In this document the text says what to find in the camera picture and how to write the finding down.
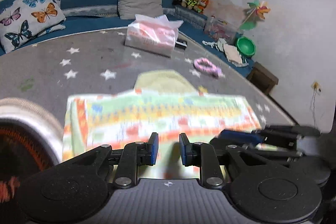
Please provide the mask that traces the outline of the colourful patterned baby garment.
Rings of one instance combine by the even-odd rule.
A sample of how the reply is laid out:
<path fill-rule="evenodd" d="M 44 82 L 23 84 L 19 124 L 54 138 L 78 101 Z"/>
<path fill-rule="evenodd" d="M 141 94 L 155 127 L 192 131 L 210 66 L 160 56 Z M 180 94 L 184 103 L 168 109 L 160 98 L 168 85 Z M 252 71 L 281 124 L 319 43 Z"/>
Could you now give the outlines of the colourful patterned baby garment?
<path fill-rule="evenodd" d="M 251 132 L 260 122 L 242 96 L 209 94 L 194 88 L 179 73 L 141 73 L 133 89 L 118 94 L 74 94 L 68 97 L 63 134 L 63 159 L 101 144 L 122 149 L 147 141 L 156 132 L 155 166 L 139 173 L 147 178 L 193 178 L 199 168 L 183 167 L 179 134 L 208 143 L 224 129 Z"/>

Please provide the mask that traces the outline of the small wooden stool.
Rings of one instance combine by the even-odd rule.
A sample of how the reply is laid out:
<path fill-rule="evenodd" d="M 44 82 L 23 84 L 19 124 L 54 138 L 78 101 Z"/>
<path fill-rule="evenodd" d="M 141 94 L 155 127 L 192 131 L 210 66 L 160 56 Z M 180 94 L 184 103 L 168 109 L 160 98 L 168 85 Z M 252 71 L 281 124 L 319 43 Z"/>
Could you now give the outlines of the small wooden stool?
<path fill-rule="evenodd" d="M 278 78 L 258 62 L 254 63 L 247 80 L 266 96 L 278 85 Z"/>

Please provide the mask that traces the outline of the beige cloth on sofa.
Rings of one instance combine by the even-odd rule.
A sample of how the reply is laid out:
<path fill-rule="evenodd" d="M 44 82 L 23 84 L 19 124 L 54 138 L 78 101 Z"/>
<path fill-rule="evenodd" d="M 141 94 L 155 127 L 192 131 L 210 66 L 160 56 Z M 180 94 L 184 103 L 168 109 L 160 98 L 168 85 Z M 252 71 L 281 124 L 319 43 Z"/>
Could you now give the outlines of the beige cloth on sofa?
<path fill-rule="evenodd" d="M 226 59 L 236 67 L 247 67 L 248 62 L 242 57 L 235 46 L 229 45 L 224 38 L 219 38 L 216 42 L 202 41 L 204 46 L 210 46 L 225 55 Z"/>

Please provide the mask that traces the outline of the green plastic bowl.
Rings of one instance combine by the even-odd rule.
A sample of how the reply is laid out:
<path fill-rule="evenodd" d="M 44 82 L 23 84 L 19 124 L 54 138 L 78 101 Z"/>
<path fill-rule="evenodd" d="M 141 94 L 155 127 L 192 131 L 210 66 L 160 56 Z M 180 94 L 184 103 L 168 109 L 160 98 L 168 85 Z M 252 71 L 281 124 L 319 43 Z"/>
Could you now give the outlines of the green plastic bowl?
<path fill-rule="evenodd" d="M 239 52 L 246 57 L 252 57 L 256 53 L 256 46 L 254 42 L 244 36 L 237 39 L 236 47 Z"/>

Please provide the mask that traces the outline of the clear plastic toy box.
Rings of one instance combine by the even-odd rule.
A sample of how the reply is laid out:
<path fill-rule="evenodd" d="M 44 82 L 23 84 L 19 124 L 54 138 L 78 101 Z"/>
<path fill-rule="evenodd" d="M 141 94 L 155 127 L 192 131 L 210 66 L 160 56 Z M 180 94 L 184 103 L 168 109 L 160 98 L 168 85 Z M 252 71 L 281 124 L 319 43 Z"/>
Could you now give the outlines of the clear plastic toy box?
<path fill-rule="evenodd" d="M 214 16 L 207 18 L 204 33 L 216 41 L 224 39 L 229 45 L 235 45 L 236 40 L 243 36 L 240 29 Z"/>

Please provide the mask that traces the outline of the small black box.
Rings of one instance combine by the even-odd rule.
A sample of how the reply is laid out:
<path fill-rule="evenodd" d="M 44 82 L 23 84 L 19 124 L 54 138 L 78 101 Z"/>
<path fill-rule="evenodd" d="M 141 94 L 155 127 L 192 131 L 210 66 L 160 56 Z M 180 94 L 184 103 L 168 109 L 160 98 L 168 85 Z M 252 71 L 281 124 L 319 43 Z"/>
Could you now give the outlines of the small black box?
<path fill-rule="evenodd" d="M 187 41 L 185 41 L 185 40 L 177 40 L 177 41 L 175 42 L 175 48 L 179 48 L 179 49 L 185 51 L 186 48 L 187 48 L 187 46 L 188 46 L 188 43 L 187 43 Z"/>

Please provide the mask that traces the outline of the colourful paper pinwheel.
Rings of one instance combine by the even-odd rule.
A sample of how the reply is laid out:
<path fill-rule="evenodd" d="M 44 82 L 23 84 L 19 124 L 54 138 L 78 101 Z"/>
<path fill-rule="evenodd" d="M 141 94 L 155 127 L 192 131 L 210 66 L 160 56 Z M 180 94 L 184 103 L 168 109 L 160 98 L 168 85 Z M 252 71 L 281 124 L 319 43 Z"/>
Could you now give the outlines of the colourful paper pinwheel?
<path fill-rule="evenodd" d="M 258 22 L 265 20 L 265 14 L 270 13 L 271 9 L 267 2 L 260 0 L 253 0 L 248 2 L 248 9 L 244 10 L 245 19 L 240 24 L 241 30 L 252 30 L 257 27 Z"/>

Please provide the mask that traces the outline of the pink tissue pack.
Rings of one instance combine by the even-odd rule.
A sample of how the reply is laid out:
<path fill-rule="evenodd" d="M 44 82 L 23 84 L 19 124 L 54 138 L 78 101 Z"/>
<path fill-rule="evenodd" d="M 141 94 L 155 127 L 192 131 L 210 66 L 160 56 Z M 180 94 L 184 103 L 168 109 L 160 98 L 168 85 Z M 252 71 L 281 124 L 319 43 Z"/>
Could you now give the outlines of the pink tissue pack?
<path fill-rule="evenodd" d="M 127 26 L 125 46 L 171 57 L 183 20 L 169 21 L 166 15 L 150 17 L 135 14 Z"/>

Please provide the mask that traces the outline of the orange yellow plush toys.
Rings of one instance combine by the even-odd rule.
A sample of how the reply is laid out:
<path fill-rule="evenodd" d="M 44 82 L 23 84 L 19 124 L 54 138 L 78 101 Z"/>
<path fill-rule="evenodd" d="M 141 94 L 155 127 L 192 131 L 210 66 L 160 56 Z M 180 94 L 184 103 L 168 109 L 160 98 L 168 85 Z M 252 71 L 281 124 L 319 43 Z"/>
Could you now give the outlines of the orange yellow plush toys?
<path fill-rule="evenodd" d="M 181 6 L 188 10 L 194 10 L 199 14 L 203 14 L 209 2 L 210 0 L 184 0 L 181 3 Z"/>

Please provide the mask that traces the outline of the grey square cushion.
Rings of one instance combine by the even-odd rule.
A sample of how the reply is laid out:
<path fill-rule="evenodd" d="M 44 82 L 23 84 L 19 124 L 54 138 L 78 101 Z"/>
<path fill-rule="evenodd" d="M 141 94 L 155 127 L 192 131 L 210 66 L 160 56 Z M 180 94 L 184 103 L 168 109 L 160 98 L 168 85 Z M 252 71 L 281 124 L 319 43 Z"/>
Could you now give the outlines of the grey square cushion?
<path fill-rule="evenodd" d="M 117 10 L 123 20 L 135 19 L 135 14 L 153 18 L 163 15 L 162 0 L 118 0 Z"/>

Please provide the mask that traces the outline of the butterfly print pillow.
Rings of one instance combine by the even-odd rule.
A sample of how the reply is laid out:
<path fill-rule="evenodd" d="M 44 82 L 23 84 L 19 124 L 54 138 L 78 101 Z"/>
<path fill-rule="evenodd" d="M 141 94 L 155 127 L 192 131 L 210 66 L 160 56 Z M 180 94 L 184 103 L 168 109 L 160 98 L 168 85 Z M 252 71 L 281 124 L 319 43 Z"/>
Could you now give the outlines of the butterfly print pillow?
<path fill-rule="evenodd" d="M 1 47 L 15 51 L 64 21 L 58 0 L 15 0 L 1 13 Z"/>

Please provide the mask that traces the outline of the blue sofa bench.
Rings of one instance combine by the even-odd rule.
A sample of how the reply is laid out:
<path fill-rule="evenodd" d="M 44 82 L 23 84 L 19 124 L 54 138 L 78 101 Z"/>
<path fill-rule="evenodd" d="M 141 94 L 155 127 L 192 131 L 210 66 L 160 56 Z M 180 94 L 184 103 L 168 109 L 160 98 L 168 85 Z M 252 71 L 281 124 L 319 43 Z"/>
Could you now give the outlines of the blue sofa bench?
<path fill-rule="evenodd" d="M 184 9 L 181 6 L 173 6 L 173 0 L 162 0 L 163 13 L 169 20 L 183 20 L 180 32 L 187 35 L 197 43 L 209 42 L 205 46 L 226 64 L 231 65 L 224 54 L 219 53 L 214 46 L 216 39 L 204 33 L 207 17 L 202 14 Z M 60 8 L 66 16 L 62 24 L 63 30 L 47 31 L 45 35 L 28 42 L 28 45 L 42 42 L 47 39 L 75 34 L 79 32 L 102 30 L 112 27 L 126 27 L 131 20 L 123 20 L 117 12 L 118 0 L 60 0 Z"/>

